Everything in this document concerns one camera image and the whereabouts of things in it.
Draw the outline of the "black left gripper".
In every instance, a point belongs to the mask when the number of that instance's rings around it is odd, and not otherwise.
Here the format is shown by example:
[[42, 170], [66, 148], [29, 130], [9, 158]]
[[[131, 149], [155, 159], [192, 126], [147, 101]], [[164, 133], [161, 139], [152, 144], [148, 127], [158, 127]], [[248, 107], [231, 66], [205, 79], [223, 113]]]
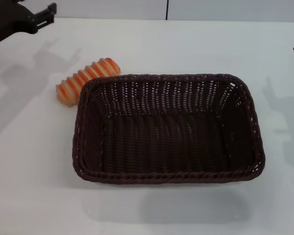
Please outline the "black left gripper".
[[54, 23], [56, 13], [54, 2], [34, 14], [19, 0], [0, 0], [0, 42], [18, 32], [36, 34], [39, 29]]

